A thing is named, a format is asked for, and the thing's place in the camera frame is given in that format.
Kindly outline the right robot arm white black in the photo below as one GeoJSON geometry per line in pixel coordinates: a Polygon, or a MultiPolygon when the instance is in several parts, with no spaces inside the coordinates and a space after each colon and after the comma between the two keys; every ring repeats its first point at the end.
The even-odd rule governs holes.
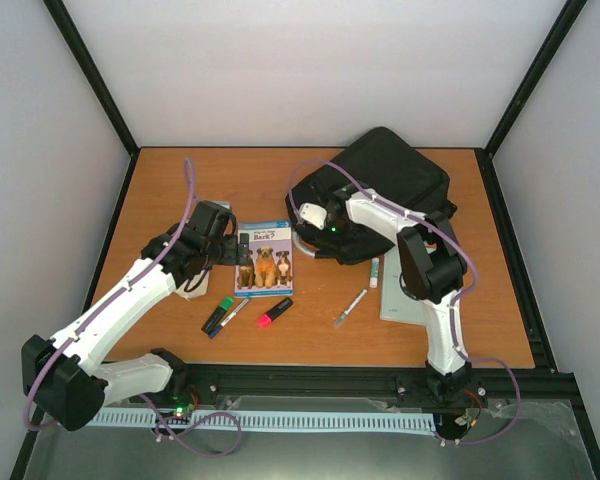
{"type": "Polygon", "coordinates": [[[304,203],[299,218],[329,233],[361,225],[393,242],[400,259],[399,286],[423,311],[428,352],[426,385],[432,400],[445,405],[469,383],[471,361],[461,331],[464,276],[475,266],[458,244],[449,218],[402,207],[371,188],[350,184],[324,206],[304,203]]]}

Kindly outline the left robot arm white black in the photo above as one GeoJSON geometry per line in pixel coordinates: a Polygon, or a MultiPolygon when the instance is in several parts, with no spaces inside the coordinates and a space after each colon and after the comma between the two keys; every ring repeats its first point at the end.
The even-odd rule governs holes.
{"type": "Polygon", "coordinates": [[[163,299],[188,294],[215,265],[245,264],[248,239],[236,227],[224,205],[197,203],[180,223],[152,239],[127,274],[77,320],[49,339],[27,340],[21,350],[26,405],[75,431],[102,407],[141,394],[181,400],[188,390],[187,367],[173,353],[156,348],[133,360],[104,359],[163,299]]]}

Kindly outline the black student backpack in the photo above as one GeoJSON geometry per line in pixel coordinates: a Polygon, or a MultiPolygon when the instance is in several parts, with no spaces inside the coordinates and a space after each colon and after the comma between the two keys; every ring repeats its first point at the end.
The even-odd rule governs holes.
{"type": "Polygon", "coordinates": [[[285,197],[292,228],[316,250],[319,259],[356,265],[394,246],[383,235],[348,220],[320,230],[296,215],[304,203],[325,208],[343,188],[356,192],[354,182],[404,209],[426,215],[441,212],[449,218],[457,211],[448,198],[449,174],[386,127],[375,127],[362,134],[331,162],[345,172],[323,165],[289,188],[285,197]]]}

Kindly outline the grey book letter G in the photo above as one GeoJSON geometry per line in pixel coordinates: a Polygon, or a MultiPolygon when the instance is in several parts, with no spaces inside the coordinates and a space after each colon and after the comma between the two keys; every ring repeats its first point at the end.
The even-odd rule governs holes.
{"type": "Polygon", "coordinates": [[[402,291],[401,273],[399,251],[394,247],[384,255],[379,317],[384,321],[423,326],[423,305],[402,291]]]}

